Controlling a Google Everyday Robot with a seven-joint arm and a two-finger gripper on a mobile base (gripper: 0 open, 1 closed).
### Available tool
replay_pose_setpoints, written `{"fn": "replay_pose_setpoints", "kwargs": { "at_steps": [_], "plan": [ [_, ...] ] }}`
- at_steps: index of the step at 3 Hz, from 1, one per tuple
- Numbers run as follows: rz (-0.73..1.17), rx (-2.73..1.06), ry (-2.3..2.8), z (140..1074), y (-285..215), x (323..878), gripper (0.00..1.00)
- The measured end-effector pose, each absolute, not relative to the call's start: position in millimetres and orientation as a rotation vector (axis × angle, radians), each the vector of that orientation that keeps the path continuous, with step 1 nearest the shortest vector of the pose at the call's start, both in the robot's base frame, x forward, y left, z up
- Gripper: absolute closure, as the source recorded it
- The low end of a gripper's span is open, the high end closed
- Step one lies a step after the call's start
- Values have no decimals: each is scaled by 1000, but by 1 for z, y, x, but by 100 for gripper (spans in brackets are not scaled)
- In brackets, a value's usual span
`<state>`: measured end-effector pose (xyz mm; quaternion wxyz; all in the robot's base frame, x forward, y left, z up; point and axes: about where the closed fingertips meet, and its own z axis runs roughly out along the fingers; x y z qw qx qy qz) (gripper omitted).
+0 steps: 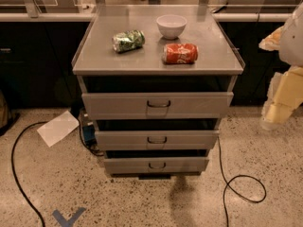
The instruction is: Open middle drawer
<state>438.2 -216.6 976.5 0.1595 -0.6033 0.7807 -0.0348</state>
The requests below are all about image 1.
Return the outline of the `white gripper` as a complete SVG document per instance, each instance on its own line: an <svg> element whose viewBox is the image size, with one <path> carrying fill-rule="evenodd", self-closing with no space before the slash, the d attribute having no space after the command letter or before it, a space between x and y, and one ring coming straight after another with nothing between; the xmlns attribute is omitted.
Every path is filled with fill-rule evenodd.
<svg viewBox="0 0 303 227"><path fill-rule="evenodd" d="M284 124L303 103L303 68L291 66L281 74L274 73L261 111L260 125L267 131Z"/></svg>

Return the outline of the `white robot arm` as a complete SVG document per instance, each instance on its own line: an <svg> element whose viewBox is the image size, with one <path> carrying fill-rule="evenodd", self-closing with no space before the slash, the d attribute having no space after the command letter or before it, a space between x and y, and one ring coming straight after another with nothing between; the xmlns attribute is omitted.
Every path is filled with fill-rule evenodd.
<svg viewBox="0 0 303 227"><path fill-rule="evenodd" d="M270 81L260 119L260 125L270 131L284 124L303 103L303 4L258 46L277 50L279 58L290 65L285 73L274 73Z"/></svg>

